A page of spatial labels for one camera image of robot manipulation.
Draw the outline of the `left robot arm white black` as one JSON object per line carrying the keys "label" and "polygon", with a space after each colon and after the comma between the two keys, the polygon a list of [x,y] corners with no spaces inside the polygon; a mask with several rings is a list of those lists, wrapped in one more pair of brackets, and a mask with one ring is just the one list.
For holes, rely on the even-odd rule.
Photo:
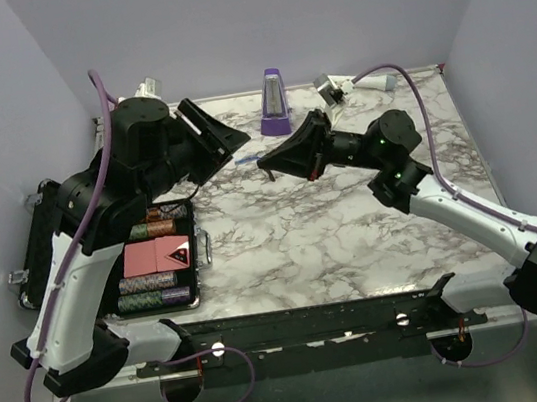
{"label": "left robot arm white black", "polygon": [[191,362],[187,335],[168,320],[108,325],[98,319],[105,286],[133,226],[183,179],[203,186],[250,139],[188,99],[171,111],[158,98],[130,97],[105,121],[105,142],[86,171],[61,184],[53,218],[47,289],[31,336],[11,355],[68,398],[107,384],[124,367]]}

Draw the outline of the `blue key tag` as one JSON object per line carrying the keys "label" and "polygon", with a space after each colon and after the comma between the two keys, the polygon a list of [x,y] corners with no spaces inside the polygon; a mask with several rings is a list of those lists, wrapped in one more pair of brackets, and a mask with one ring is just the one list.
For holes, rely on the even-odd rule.
{"label": "blue key tag", "polygon": [[242,165],[242,164],[247,164],[249,162],[256,162],[259,159],[261,159],[262,156],[263,155],[261,155],[261,154],[248,155],[248,156],[245,156],[245,157],[241,157],[239,159],[235,159],[234,163],[235,163],[235,165]]}

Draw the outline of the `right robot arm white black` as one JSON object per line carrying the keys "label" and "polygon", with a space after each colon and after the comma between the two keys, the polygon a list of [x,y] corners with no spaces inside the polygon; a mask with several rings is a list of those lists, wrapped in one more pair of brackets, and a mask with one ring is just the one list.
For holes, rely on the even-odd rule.
{"label": "right robot arm white black", "polygon": [[364,133],[332,130],[320,110],[258,160],[266,172],[316,181],[333,165],[373,169],[368,187],[383,206],[430,219],[487,247],[504,264],[467,274],[444,276],[427,317],[449,328],[476,308],[520,306],[537,315],[537,217],[515,212],[438,177],[413,159],[421,135],[402,110],[387,110]]}

